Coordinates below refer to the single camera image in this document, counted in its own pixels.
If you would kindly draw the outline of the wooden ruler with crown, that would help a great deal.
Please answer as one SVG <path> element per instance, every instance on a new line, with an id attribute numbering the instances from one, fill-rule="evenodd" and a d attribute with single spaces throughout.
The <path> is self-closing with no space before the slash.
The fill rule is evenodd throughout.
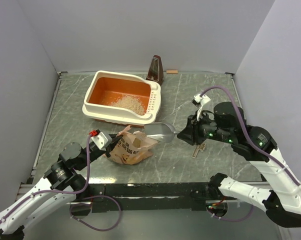
<path id="1" fill-rule="evenodd" d="M 206 149 L 206 144 L 202 143 L 200 145 L 196 145 L 191 157 L 195 159 L 199 152 L 203 152 Z"/>

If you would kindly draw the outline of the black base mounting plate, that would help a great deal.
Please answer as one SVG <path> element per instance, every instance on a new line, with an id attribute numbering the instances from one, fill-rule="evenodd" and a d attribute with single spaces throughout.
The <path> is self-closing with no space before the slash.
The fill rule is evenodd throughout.
<path id="1" fill-rule="evenodd" d="M 207 182 L 180 183 L 94 183 L 86 197 L 73 203 L 92 203 L 93 213 L 117 211 L 117 201 L 122 211 L 178 210 L 205 211 L 207 205 L 224 200 L 223 195 L 210 189 Z"/>

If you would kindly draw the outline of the small wooden block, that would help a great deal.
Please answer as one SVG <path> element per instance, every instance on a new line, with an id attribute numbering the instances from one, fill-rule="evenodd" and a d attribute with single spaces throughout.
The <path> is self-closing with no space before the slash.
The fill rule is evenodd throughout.
<path id="1" fill-rule="evenodd" d="M 179 72 L 178 72 L 178 70 L 174 69 L 174 70 L 167 70 L 166 73 L 167 74 L 178 74 Z"/>

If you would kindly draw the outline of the peach cat litter bag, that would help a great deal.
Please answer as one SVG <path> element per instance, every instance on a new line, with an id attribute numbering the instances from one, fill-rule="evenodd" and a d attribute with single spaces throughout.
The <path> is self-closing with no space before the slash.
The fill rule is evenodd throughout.
<path id="1" fill-rule="evenodd" d="M 142 131 L 130 132 L 131 128 L 131 125 L 127 125 L 118 132 L 116 136 L 121 137 L 120 140 L 109 156 L 104 154 L 104 157 L 117 164 L 136 165 L 153 155 L 151 149 L 158 144 L 158 141 L 147 137 Z"/>

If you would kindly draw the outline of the white orange litter box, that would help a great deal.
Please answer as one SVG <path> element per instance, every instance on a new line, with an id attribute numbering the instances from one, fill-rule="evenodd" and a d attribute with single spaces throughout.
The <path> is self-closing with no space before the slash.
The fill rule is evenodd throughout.
<path id="1" fill-rule="evenodd" d="M 111 106 L 124 96 L 138 98 L 144 115 Z M 82 112 L 89 118 L 120 125 L 144 126 L 155 122 L 161 107 L 161 86 L 140 76 L 99 70 L 85 94 Z"/>

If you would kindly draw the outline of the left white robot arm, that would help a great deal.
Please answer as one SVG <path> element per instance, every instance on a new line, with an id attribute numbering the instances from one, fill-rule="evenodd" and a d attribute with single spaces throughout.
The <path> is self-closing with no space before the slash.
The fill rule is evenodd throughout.
<path id="1" fill-rule="evenodd" d="M 61 206 L 92 199 L 89 186 L 91 163 L 110 156 L 122 138 L 93 130 L 86 147 L 70 142 L 42 178 L 20 199 L 0 212 L 0 240 L 22 240 L 24 230 L 40 222 Z"/>

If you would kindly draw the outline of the clean litter pile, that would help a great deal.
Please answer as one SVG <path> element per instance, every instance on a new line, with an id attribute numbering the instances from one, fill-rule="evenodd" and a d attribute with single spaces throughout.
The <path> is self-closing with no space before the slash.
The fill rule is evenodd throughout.
<path id="1" fill-rule="evenodd" d="M 117 107 L 117 108 L 124 108 L 138 115 L 145 114 L 145 108 L 143 103 L 137 97 L 130 96 L 130 95 L 123 96 L 122 98 L 112 102 L 110 106 Z"/>

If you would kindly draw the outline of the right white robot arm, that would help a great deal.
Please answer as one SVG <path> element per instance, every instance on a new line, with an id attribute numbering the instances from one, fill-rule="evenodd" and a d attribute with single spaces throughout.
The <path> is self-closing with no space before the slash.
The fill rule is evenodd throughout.
<path id="1" fill-rule="evenodd" d="M 229 144 L 259 171 L 271 188 L 258 188 L 216 173 L 208 182 L 209 195 L 214 199 L 241 200 L 263 210 L 283 228 L 301 228 L 301 181 L 283 159 L 274 138 L 264 128 L 248 125 L 243 110 L 230 101 L 217 104 L 212 113 L 213 118 L 206 110 L 200 117 L 190 115 L 177 138 L 192 146 L 205 140 Z"/>

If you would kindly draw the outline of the brown wooden metronome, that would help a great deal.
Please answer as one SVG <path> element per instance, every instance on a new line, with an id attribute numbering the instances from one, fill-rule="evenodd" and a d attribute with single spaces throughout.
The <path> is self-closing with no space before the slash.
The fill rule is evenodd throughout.
<path id="1" fill-rule="evenodd" d="M 164 82 L 164 70 L 162 59 L 159 55 L 154 55 L 147 73 L 146 80 L 162 85 Z"/>

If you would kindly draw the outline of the silver metal scoop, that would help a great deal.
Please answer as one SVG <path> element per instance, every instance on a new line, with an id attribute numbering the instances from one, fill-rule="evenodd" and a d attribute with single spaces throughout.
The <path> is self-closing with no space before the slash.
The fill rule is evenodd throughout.
<path id="1" fill-rule="evenodd" d="M 144 125 L 144 131 L 148 138 L 162 143 L 170 143 L 179 133 L 170 123 L 153 122 Z"/>

